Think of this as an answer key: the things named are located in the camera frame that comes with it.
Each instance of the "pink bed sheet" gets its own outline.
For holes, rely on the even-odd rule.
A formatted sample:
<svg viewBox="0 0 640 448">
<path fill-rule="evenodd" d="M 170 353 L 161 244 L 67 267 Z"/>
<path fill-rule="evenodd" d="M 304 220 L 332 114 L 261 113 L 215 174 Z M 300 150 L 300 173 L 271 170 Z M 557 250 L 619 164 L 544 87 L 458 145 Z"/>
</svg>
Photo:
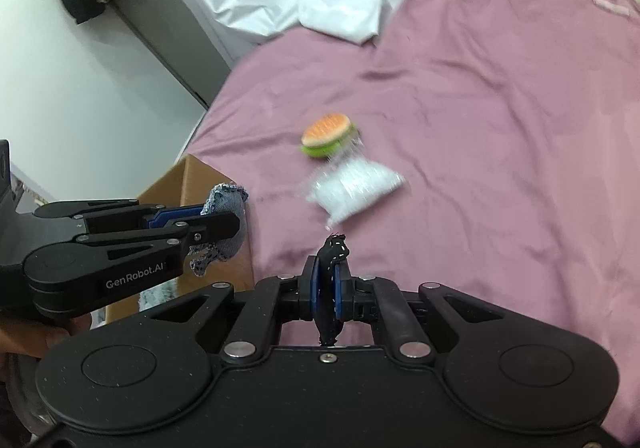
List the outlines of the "pink bed sheet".
<svg viewBox="0 0 640 448">
<path fill-rule="evenodd" d="M 439 281 L 594 339 L 621 374 L 605 427 L 637 438 L 640 22 L 631 0 L 606 1 L 630 15 L 406 0 L 375 46 L 300 29 L 256 50 L 188 148 L 248 190 L 256 278 L 299 273 L 326 238 L 300 196 L 318 163 L 298 143 L 347 113 L 367 156 L 407 180 L 338 228 L 351 272 Z"/>
</svg>

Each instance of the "metal screw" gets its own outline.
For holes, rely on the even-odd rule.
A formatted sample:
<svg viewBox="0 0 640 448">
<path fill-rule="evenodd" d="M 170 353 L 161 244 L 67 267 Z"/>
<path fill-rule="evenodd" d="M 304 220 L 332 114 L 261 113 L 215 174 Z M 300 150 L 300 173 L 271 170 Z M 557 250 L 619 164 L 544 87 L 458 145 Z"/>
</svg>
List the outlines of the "metal screw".
<svg viewBox="0 0 640 448">
<path fill-rule="evenodd" d="M 338 356 L 332 354 L 331 352 L 325 352 L 324 354 L 320 354 L 320 361 L 323 363 L 335 363 L 338 361 Z"/>
<path fill-rule="evenodd" d="M 422 342 L 406 342 L 400 345 L 400 354 L 406 358 L 424 358 L 431 354 L 431 347 Z"/>
<path fill-rule="evenodd" d="M 225 354 L 232 358 L 246 358 L 254 352 L 255 345 L 249 342 L 231 342 L 225 345 Z"/>
</svg>

